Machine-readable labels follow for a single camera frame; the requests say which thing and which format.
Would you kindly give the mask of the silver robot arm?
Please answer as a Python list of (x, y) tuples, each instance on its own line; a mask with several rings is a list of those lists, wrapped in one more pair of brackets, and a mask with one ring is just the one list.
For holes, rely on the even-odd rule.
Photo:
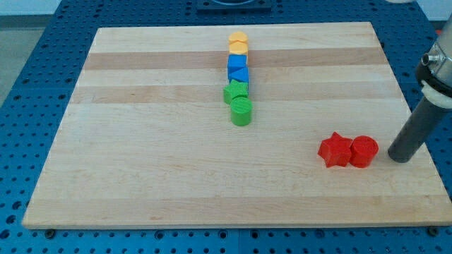
[(416, 77), (433, 105), (451, 109), (451, 16), (431, 49), (422, 55)]

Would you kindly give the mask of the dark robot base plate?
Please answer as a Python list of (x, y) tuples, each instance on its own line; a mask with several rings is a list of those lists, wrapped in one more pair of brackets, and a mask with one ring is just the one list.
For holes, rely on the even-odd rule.
[(210, 13), (213, 11), (270, 11), (272, 0), (198, 0), (196, 11)]

